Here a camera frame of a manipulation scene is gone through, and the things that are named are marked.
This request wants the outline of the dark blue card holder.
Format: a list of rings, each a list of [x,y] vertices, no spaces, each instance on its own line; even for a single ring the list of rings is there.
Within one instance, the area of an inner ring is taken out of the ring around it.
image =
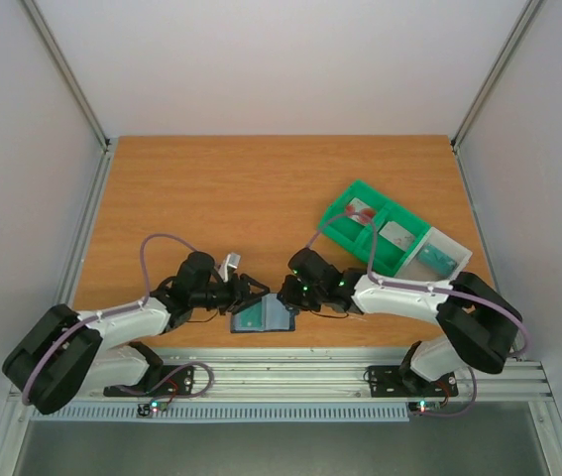
[[[230,332],[292,332],[295,331],[297,316],[295,308],[285,306],[276,294],[269,294],[254,305],[233,314],[230,318]]]

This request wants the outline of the teal card with stripe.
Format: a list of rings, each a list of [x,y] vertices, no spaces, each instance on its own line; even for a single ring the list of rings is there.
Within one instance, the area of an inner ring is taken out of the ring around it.
[[[259,303],[232,315],[235,332],[258,332],[265,329],[264,306]]]

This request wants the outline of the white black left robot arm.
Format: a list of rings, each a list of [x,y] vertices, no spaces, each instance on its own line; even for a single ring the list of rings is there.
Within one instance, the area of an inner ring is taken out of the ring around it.
[[[50,307],[8,354],[2,373],[25,405],[43,415],[90,392],[188,398],[190,389],[173,378],[184,369],[166,365],[143,339],[181,327],[196,309],[237,314],[270,293],[266,285],[236,272],[234,255],[217,265],[209,254],[193,251],[175,275],[139,300],[92,311],[64,303]]]

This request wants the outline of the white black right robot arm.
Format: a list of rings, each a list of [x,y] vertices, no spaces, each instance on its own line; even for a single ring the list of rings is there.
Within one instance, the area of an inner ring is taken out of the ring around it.
[[[516,337],[526,333],[517,310],[473,273],[421,282],[370,269],[340,271],[310,248],[299,250],[288,266],[279,300],[289,308],[393,314],[440,328],[439,337],[412,344],[397,368],[395,380],[409,396],[461,368],[501,373]]]

